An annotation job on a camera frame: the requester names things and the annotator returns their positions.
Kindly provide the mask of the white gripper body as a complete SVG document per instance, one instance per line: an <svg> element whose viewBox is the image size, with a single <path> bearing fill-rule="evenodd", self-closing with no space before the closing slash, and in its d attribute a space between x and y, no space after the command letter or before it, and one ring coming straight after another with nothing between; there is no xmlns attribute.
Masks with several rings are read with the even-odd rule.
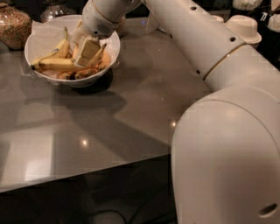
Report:
<svg viewBox="0 0 280 224"><path fill-rule="evenodd" d="M108 38L118 28L118 23L110 22L95 7L94 0L88 0L82 11L82 29L99 38Z"/></svg>

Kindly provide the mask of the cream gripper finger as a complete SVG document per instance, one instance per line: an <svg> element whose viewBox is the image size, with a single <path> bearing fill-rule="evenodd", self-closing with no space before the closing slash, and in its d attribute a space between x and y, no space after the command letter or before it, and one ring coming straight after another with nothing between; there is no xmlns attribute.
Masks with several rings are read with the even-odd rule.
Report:
<svg viewBox="0 0 280 224"><path fill-rule="evenodd" d="M97 37L87 36L79 44L79 52L73 63L77 67L85 67L88 62L101 49L100 40Z"/></svg>
<svg viewBox="0 0 280 224"><path fill-rule="evenodd" d="M75 44L79 44L85 38L84 30L82 27L82 21L80 20L76 26L75 31L72 35L72 41Z"/></svg>

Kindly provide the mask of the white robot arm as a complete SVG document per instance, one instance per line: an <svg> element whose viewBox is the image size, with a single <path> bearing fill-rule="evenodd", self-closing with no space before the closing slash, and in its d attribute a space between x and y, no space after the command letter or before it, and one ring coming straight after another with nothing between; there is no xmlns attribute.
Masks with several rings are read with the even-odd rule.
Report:
<svg viewBox="0 0 280 224"><path fill-rule="evenodd" d="M82 27L109 36L139 4L211 90L172 138L178 224L280 224L280 73L193 0L88 0Z"/></svg>

